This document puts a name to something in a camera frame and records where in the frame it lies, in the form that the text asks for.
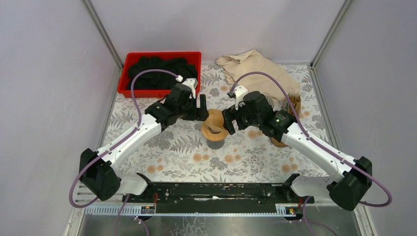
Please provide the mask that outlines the black cloth in bin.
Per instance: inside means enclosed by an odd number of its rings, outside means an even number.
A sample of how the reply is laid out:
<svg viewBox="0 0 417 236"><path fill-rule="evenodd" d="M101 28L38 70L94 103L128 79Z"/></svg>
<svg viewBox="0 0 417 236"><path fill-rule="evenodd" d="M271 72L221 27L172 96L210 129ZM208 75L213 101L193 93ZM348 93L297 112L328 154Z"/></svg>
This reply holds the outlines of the black cloth in bin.
<svg viewBox="0 0 417 236"><path fill-rule="evenodd" d="M198 72L194 65L188 63L186 58L164 60L160 57L141 57L128 69L129 82L127 89L131 89L134 77L144 70L163 69L183 78L197 78ZM177 80L173 75L165 72L148 72L140 76L134 84L135 90L170 90Z"/></svg>

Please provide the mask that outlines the brown paper coffee filter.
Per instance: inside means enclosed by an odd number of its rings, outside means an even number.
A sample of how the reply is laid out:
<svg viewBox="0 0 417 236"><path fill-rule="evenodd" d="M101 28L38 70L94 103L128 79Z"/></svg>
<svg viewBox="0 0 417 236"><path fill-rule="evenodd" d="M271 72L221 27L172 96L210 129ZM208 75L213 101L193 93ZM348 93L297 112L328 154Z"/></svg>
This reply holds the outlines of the brown paper coffee filter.
<svg viewBox="0 0 417 236"><path fill-rule="evenodd" d="M209 109L208 118L203 122L203 127L211 133L226 131L222 111L219 109Z"/></svg>

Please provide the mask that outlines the grey ribbed glass dripper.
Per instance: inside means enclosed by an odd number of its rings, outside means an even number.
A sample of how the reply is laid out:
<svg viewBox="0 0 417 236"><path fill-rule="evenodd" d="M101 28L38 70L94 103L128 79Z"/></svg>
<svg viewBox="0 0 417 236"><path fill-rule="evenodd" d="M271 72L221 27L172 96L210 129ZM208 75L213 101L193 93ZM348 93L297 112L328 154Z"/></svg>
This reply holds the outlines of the grey ribbed glass dripper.
<svg viewBox="0 0 417 236"><path fill-rule="evenodd" d="M271 107L274 107L274 106L275 106L274 100L273 100L272 98L270 98L269 96L266 96L266 95L265 95L265 99L267 100L268 104L269 104Z"/></svg>

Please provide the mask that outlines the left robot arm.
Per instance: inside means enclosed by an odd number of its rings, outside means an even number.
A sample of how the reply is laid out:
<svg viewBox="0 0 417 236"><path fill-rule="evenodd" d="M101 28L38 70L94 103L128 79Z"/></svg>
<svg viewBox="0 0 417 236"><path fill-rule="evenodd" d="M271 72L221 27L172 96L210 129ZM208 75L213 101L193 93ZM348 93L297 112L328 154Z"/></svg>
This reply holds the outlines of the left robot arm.
<svg viewBox="0 0 417 236"><path fill-rule="evenodd" d="M119 173L121 164L178 119L204 121L207 118L206 96L196 97L190 85L176 84L168 95L145 109L138 124L96 151L84 150L77 180L101 201L115 194L130 194L140 202L147 202L152 197L151 181L139 174Z"/></svg>

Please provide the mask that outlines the dark wooden ring holder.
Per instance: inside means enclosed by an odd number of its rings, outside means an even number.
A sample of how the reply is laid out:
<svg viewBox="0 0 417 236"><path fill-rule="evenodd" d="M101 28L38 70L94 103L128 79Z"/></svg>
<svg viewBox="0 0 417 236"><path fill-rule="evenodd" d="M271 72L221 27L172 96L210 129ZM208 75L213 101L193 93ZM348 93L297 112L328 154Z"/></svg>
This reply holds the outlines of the dark wooden ring holder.
<svg viewBox="0 0 417 236"><path fill-rule="evenodd" d="M280 141L277 141L275 138L270 138L270 140L271 140L271 143L272 144L274 144L275 146L277 146L277 147L279 147L279 148L285 148L285 147L287 147L288 145L286 145L285 143L283 143L283 142L280 142Z"/></svg>

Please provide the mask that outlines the glass coffee carafe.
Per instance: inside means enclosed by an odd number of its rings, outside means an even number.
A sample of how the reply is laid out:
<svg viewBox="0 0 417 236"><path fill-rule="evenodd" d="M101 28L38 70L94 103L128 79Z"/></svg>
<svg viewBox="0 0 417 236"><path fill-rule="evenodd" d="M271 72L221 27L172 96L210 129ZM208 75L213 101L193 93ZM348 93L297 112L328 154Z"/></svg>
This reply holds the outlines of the glass coffee carafe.
<svg viewBox="0 0 417 236"><path fill-rule="evenodd" d="M211 140L207 140L207 146L208 146L210 149L214 149L214 150L217 150L217 149L222 148L222 147L224 146L224 143L225 143L225 141L224 141L224 140L221 140L221 141L211 141Z"/></svg>

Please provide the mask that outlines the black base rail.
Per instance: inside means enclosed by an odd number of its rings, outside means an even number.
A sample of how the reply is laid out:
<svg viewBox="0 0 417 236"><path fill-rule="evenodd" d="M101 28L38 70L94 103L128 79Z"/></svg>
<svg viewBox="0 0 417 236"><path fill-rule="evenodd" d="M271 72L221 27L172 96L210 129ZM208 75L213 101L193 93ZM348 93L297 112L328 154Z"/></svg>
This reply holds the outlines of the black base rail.
<svg viewBox="0 0 417 236"><path fill-rule="evenodd" d="M156 207L156 213L276 213L277 204L299 207L314 198L298 196L283 183L155 182L128 203Z"/></svg>

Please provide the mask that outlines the beige cloth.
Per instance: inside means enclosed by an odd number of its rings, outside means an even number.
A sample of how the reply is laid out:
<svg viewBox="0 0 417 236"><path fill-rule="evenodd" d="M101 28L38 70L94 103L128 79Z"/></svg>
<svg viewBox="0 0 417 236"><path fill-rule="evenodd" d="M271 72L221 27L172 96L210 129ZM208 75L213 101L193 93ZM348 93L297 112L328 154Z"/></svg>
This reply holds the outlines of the beige cloth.
<svg viewBox="0 0 417 236"><path fill-rule="evenodd" d="M273 77L287 94L295 95L300 92L299 83L290 76L283 66L263 57L256 50L237 56L223 55L216 60L216 64L223 68L228 84L234 84L238 78L246 73L263 72ZM280 88L265 75L249 75L240 80L238 84L244 86L249 91L259 91L269 96L275 102L285 100L285 96Z"/></svg>

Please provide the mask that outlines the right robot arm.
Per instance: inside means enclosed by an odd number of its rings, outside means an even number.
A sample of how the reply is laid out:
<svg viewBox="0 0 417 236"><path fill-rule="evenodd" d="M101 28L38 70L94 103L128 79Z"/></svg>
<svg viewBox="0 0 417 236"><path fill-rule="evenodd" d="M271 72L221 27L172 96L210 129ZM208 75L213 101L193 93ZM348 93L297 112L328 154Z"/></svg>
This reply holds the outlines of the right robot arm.
<svg viewBox="0 0 417 236"><path fill-rule="evenodd" d="M293 203L300 197L321 197L333 200L339 207L352 211L372 185L372 162L356 159L302 131L296 118L284 110L276 111L265 95L258 91L227 94L235 104L222 111L224 128L233 135L236 121L239 130L257 127L270 138L299 151L320 166L327 177L306 177L294 174L282 189L284 200Z"/></svg>

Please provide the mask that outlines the floral patterned table mat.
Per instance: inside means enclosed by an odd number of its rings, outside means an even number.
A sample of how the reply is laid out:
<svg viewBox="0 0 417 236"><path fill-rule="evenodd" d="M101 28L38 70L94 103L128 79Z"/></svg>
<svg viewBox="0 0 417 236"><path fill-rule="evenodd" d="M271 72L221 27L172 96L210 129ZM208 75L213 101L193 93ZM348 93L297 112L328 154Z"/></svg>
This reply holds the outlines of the floral patterned table mat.
<svg viewBox="0 0 417 236"><path fill-rule="evenodd" d="M320 139L328 141L324 117L307 65L282 65L299 82L302 124ZM201 93L209 109L223 110L233 105L226 93L223 69L202 65ZM138 121L131 98L117 94L104 144L109 144ZM299 151L277 147L255 127L238 131L212 149L201 132L201 122L178 120L145 144L119 168L127 174L142 173L152 181L175 182L283 182L291 174L324 177L327 174Z"/></svg>

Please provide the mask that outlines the orange coffee filter box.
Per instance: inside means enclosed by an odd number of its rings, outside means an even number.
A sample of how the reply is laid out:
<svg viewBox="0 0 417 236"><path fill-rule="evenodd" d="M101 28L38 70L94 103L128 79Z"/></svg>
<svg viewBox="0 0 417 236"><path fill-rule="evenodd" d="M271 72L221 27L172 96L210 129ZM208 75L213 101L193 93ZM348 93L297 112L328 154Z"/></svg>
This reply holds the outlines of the orange coffee filter box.
<svg viewBox="0 0 417 236"><path fill-rule="evenodd" d="M288 94L289 100L296 112L296 114L299 116L300 112L301 112L301 96L299 94L293 94L293 93L289 93ZM284 103L281 106L281 109L288 112L289 114L294 115L293 110L291 109L288 100L285 100Z"/></svg>

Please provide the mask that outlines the light wooden ring holder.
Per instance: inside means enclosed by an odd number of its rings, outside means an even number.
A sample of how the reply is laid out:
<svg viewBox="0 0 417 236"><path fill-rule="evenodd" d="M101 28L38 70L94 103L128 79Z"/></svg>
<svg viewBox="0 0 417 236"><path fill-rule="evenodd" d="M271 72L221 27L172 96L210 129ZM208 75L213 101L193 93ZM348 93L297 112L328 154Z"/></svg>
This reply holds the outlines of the light wooden ring holder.
<svg viewBox="0 0 417 236"><path fill-rule="evenodd" d="M202 125L201 127L202 134L205 138L212 142L220 142L225 140L225 138L229 135L226 130L221 131L211 131L208 126Z"/></svg>

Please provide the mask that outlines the red plastic bin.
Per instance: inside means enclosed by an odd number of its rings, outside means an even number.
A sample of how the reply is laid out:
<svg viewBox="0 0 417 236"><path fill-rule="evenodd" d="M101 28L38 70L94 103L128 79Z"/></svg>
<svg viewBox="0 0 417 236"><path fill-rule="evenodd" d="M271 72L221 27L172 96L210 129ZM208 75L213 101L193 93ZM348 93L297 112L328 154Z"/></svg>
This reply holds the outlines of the red plastic bin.
<svg viewBox="0 0 417 236"><path fill-rule="evenodd" d="M118 93L122 94L126 98L131 98L131 89L127 89L127 84L129 82L128 78L128 69L134 63L136 63L141 57L160 57L164 60L167 59L176 59L176 58L186 58L188 63L194 65L198 72L197 80L198 83L201 81L201 65L202 65L202 54L198 51L191 52L135 52L128 53L126 56L124 68L118 84ZM162 98L163 96L169 94L170 90L135 90L134 96L136 98Z"/></svg>

